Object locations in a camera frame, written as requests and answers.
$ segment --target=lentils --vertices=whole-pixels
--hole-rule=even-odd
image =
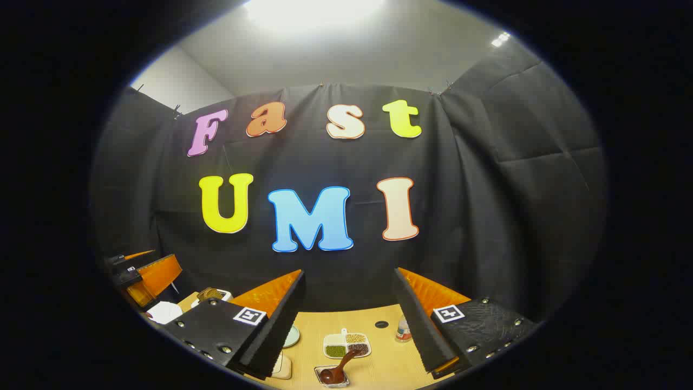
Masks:
[[[344,346],[326,346],[325,353],[329,357],[344,357],[347,354],[347,349]]]
[[[350,333],[346,336],[347,343],[362,343],[363,341],[366,341],[366,338],[361,334]]]
[[[368,346],[366,344],[350,344],[349,352],[352,350],[358,351],[356,356],[366,355],[368,353]]]

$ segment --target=white wall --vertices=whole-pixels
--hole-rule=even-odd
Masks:
[[[150,98],[184,114],[234,97],[188,54],[174,46],[130,84]]]

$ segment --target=bottle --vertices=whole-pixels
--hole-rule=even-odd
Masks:
[[[397,333],[395,334],[395,341],[399,343],[406,343],[412,340],[412,333],[409,331],[409,324],[407,324],[407,319],[402,316],[397,325]]]

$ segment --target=pink letter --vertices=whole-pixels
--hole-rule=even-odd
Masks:
[[[219,127],[219,122],[225,121],[228,116],[228,110],[221,110],[198,118],[196,121],[198,123],[198,128],[195,129],[195,137],[193,137],[193,145],[188,151],[188,157],[201,155],[207,151],[204,138],[207,137],[208,140],[213,140],[216,135],[216,129]]]
[[[412,211],[409,206],[409,188],[414,186],[410,178],[389,178],[376,185],[385,196],[387,210],[387,229],[383,238],[387,241],[400,241],[416,237],[419,228],[412,224]]]

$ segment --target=green beans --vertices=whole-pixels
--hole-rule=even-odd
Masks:
[[[344,346],[326,346],[325,353],[329,357],[344,357],[347,354],[347,349]]]

